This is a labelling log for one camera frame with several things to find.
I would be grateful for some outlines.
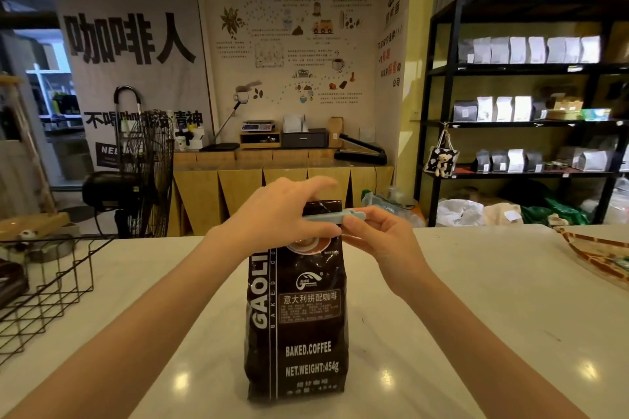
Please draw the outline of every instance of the black metal shelf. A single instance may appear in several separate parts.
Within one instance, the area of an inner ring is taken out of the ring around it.
[[[420,140],[417,152],[415,176],[415,199],[420,199],[423,178],[424,158],[427,148],[427,132],[429,127],[443,129],[441,120],[452,116],[452,87],[458,76],[526,76],[526,75],[566,75],[578,74],[587,76],[583,93],[584,108],[590,108],[598,83],[603,75],[629,74],[629,64],[467,64],[458,63],[458,46],[461,25],[465,23],[531,23],[531,22],[600,22],[601,53],[605,53],[614,21],[629,20],[629,0],[454,0],[430,19],[428,56],[425,64],[423,104],[421,106]],[[435,62],[437,26],[450,25],[450,37],[446,65],[432,69]],[[429,120],[429,103],[432,81],[437,76],[444,77],[444,93],[440,120]],[[517,177],[559,177],[562,179],[560,189],[566,189],[573,177],[598,177],[605,179],[598,208],[594,212],[594,224],[601,224],[605,218],[609,200],[615,186],[623,154],[629,144],[629,122],[610,121],[555,121],[539,120],[511,123],[452,123],[452,128],[516,128],[516,127],[577,127],[586,128],[603,126],[616,129],[618,145],[614,152],[609,172],[583,173],[487,173],[468,172],[455,173],[454,179],[511,179]],[[573,131],[576,142],[581,142],[585,129]],[[428,226],[436,223],[436,209],[440,199],[439,191],[442,178],[432,176],[430,212]]]
[[[457,4],[463,6],[465,24],[629,20],[627,0],[454,0],[431,21],[454,22]]]
[[[440,120],[424,120],[421,124],[441,128],[444,122]],[[448,121],[448,129],[487,129],[487,128],[565,128],[583,125],[597,126],[623,126],[629,124],[627,120],[585,121],[585,120],[537,120],[537,121],[510,121],[507,123],[455,123]]]
[[[433,68],[428,76],[445,76],[448,65]],[[522,63],[509,65],[457,63],[454,76],[508,76],[508,75],[617,75],[629,74],[629,64],[582,63]]]
[[[427,176],[435,177],[433,173],[424,173]],[[450,181],[451,179],[513,179],[515,177],[538,177],[538,178],[571,178],[578,177],[579,179],[584,179],[588,177],[618,177],[618,173],[612,172],[595,172],[595,173],[586,173],[583,171],[570,170],[570,171],[546,171],[542,173],[474,173],[474,172],[461,172],[461,170],[454,172],[452,177],[447,177],[445,179],[439,177],[442,181]]]

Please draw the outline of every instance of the digital scale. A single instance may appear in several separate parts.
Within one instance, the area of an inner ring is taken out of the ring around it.
[[[272,120],[253,120],[243,121],[242,131],[272,131],[275,129],[275,121]]]

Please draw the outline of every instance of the light blue bag clip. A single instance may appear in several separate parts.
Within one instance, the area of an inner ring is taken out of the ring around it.
[[[305,215],[304,219],[312,222],[332,222],[333,224],[342,224],[343,217],[353,215],[361,220],[365,220],[367,215],[364,212],[356,212],[354,209],[344,209],[341,212],[328,212],[325,214]]]

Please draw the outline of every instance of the teddy bear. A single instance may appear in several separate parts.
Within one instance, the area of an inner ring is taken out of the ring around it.
[[[439,154],[436,162],[436,177],[450,177],[450,173],[448,172],[448,161],[452,159],[452,154]]]

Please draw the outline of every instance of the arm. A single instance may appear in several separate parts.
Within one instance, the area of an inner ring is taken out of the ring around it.
[[[587,419],[474,316],[426,263],[411,225],[377,207],[343,219],[343,240],[375,257],[389,288],[419,317],[488,419]]]
[[[258,189],[103,331],[70,356],[5,419],[126,418],[177,351],[200,312],[244,258],[310,237],[340,235],[309,222],[304,204],[329,177],[279,179]]]

